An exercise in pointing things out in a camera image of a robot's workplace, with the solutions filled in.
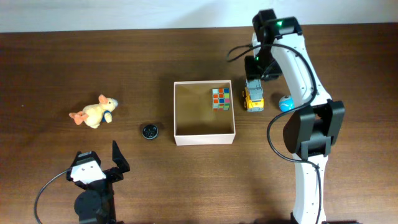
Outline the yellow grey toy truck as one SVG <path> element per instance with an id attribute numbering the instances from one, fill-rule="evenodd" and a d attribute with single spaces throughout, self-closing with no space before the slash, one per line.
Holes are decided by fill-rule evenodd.
<path id="1" fill-rule="evenodd" d="M 260 79 L 246 80 L 243 90 L 244 108 L 248 112 L 264 110 L 263 89 Z"/>

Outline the colourful puzzle cube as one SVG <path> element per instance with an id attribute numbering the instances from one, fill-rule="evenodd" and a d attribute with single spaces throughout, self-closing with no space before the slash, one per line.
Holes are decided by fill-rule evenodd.
<path id="1" fill-rule="evenodd" d="M 229 88 L 212 89 L 212 108 L 215 111 L 228 111 L 231 106 Z"/>

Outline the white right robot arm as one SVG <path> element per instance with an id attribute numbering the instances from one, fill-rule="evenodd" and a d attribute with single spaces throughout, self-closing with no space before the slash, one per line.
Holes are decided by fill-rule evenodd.
<path id="1" fill-rule="evenodd" d="M 273 9 L 259 11 L 252 19 L 254 34 L 245 72 L 249 79 L 274 80 L 283 75 L 293 108 L 283 139 L 295 166 L 295 204 L 292 223 L 325 223 L 323 184 L 326 163 L 345 115 L 342 101 L 334 101 L 317 77 L 309 59 L 301 26 L 295 17 L 278 18 Z"/>

